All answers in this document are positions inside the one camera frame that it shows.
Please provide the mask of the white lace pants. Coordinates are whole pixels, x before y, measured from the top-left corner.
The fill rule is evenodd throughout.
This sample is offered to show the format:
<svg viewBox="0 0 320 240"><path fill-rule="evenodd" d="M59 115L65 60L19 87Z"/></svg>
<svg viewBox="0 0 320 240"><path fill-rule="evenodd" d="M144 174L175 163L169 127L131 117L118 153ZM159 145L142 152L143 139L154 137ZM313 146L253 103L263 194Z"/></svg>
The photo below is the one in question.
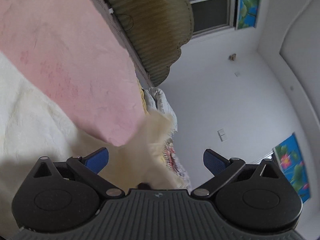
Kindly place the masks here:
<svg viewBox="0 0 320 240"><path fill-rule="evenodd" d="M186 189L187 183L165 165L162 150L173 119L150 111L124 145L96 139L78 129L61 108L1 56L1 235L12 236L17 224L11 203L41 156L65 161L108 149L108 165L100 175L124 191L149 184L153 189Z"/></svg>

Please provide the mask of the zebra floral quilt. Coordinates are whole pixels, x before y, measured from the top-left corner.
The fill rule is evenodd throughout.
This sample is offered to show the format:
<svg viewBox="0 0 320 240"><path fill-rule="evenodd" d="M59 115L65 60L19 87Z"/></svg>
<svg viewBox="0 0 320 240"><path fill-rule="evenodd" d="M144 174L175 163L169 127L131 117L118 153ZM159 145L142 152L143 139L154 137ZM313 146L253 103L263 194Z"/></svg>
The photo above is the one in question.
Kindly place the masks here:
<svg viewBox="0 0 320 240"><path fill-rule="evenodd" d="M180 163L174 149L174 142L171 138L167 139L163 144L162 160L165 162L167 168L183 181L183 188L191 193L193 187L189 174Z"/></svg>

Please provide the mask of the lotus flower poster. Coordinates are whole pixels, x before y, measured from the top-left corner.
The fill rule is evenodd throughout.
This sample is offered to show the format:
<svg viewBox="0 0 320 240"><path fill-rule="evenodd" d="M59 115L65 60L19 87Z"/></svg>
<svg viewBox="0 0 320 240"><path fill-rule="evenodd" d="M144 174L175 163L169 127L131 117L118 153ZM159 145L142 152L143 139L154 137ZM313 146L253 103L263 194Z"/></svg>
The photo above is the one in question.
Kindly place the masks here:
<svg viewBox="0 0 320 240"><path fill-rule="evenodd" d="M237 29L255 27L258 18L260 0L238 0L239 10Z"/></svg>
<svg viewBox="0 0 320 240"><path fill-rule="evenodd" d="M308 173L295 133L273 149L273 158L303 203L311 198Z"/></svg>

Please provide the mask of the yellow blanket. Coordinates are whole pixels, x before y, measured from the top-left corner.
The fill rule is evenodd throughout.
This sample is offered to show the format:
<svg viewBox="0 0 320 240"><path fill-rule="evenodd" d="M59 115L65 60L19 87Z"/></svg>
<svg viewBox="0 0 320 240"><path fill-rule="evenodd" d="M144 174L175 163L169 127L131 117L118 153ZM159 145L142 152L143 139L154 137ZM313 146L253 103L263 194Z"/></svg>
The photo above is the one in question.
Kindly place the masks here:
<svg viewBox="0 0 320 240"><path fill-rule="evenodd" d="M144 99L144 89L141 86L139 80L137 80L137 83L138 83L138 87L139 87L139 92L140 92L140 97L141 97L142 107L143 107L144 113L145 113L145 115L148 115L148 110L147 110L147 107L146 107L146 101Z"/></svg>

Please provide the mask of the white printed pillow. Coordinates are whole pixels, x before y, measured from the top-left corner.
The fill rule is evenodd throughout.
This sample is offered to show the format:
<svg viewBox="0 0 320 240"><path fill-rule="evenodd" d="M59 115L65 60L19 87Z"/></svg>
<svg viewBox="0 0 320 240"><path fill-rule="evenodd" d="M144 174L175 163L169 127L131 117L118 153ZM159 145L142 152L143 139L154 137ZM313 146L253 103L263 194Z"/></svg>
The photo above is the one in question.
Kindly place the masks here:
<svg viewBox="0 0 320 240"><path fill-rule="evenodd" d="M162 114L170 115L172 118L171 136L178 132L177 116L168 102L163 90L157 87L151 87L144 90L144 100L147 110L158 110Z"/></svg>

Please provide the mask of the beige patterned mattress cover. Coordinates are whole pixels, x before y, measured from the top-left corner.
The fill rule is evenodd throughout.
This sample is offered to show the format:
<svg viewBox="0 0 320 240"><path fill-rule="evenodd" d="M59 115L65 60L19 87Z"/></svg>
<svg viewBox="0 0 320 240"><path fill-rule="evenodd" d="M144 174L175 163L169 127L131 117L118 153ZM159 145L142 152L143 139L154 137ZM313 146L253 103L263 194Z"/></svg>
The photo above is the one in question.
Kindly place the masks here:
<svg viewBox="0 0 320 240"><path fill-rule="evenodd" d="M150 80L148 73L145 71L138 54L127 37L125 30L118 21L113 8L109 5L108 0L92 0L92 2L97 11L100 12L106 23L111 28L112 33L115 35L120 45L129 53L135 67L136 76L138 77L142 87L144 89L153 87L153 83Z"/></svg>

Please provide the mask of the pink bed sheet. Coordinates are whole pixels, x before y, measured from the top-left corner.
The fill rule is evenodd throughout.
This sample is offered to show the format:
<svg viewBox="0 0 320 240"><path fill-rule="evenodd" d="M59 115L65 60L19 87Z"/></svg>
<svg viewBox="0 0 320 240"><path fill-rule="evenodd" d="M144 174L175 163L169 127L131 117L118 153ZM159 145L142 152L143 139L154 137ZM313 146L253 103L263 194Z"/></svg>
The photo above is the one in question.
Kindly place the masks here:
<svg viewBox="0 0 320 240"><path fill-rule="evenodd" d="M131 57L91 0L1 0L1 51L98 139L123 145L144 116Z"/></svg>

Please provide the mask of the olive green padded headboard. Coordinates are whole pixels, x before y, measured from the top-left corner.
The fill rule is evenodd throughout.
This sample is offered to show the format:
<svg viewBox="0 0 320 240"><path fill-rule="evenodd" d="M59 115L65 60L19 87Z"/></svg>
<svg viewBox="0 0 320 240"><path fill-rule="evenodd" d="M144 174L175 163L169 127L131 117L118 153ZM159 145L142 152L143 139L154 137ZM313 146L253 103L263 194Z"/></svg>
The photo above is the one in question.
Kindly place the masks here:
<svg viewBox="0 0 320 240"><path fill-rule="evenodd" d="M194 31L189 0L108 0L155 86L169 75Z"/></svg>

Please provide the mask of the dark window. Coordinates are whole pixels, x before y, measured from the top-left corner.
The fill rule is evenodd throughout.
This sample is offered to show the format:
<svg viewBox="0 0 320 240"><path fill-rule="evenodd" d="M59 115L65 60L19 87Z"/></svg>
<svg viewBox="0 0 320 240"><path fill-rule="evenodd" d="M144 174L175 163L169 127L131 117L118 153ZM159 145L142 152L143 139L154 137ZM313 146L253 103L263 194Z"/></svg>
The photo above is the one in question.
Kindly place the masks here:
<svg viewBox="0 0 320 240"><path fill-rule="evenodd" d="M236 0L189 0L194 17L194 36L234 27Z"/></svg>

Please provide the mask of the white wall switch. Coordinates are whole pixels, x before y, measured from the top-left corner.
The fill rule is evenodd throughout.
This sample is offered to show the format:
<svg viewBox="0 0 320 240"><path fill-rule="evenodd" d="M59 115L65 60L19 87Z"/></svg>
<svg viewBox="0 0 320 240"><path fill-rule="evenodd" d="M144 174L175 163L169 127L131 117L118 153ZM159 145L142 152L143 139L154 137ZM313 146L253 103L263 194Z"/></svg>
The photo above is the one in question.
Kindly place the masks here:
<svg viewBox="0 0 320 240"><path fill-rule="evenodd" d="M222 142L224 142L224 141L227 140L227 135L226 135L224 129L218 130L217 133L218 133L218 135L219 135L219 137L220 137L220 140L221 140Z"/></svg>

